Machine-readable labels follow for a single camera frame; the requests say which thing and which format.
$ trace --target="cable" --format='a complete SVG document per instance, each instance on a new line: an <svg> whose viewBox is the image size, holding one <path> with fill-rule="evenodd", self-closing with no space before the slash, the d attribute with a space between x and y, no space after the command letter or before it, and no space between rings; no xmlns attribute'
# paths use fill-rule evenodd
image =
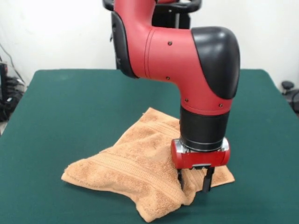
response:
<svg viewBox="0 0 299 224"><path fill-rule="evenodd" d="M294 102L294 99L295 99L295 97L297 96L299 94L299 90L298 91L296 91L296 93L292 96L292 108L293 108L293 110L295 111L295 102Z"/></svg>
<svg viewBox="0 0 299 224"><path fill-rule="evenodd" d="M0 43L0 47L2 48L2 50L4 51L4 53L7 54L7 56L9 57L9 59L10 59L10 63L11 63L11 65L12 65L14 71L17 73L18 77L22 80L23 83L25 83L24 80L23 80L23 78L22 78L21 75L18 73L17 69L15 68L15 66L14 66L14 62L13 62L13 58L11 57L11 55L5 50L5 48L2 46L1 43Z"/></svg>

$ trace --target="orange towel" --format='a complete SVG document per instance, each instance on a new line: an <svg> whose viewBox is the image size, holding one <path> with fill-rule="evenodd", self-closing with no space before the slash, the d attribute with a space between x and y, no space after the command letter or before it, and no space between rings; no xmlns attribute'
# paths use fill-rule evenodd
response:
<svg viewBox="0 0 299 224"><path fill-rule="evenodd" d="M170 142L179 137L179 120L149 108L115 143L97 155L69 165L61 179L84 188L129 197L151 222L190 205L202 190L206 170L183 170L181 189L171 160ZM217 167L212 187L233 182L226 166Z"/></svg>

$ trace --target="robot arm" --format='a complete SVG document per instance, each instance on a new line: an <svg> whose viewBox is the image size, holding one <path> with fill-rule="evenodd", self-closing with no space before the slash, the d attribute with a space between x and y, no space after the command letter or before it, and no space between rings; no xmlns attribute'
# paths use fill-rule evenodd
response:
<svg viewBox="0 0 299 224"><path fill-rule="evenodd" d="M131 78L178 87L181 136L171 143L172 159L178 170L207 168L203 190L208 192L214 168L229 160L225 132L239 80L238 42L222 27L154 27L156 3L115 0L112 30L117 67ZM174 3L172 8L179 12L187 7Z"/></svg>

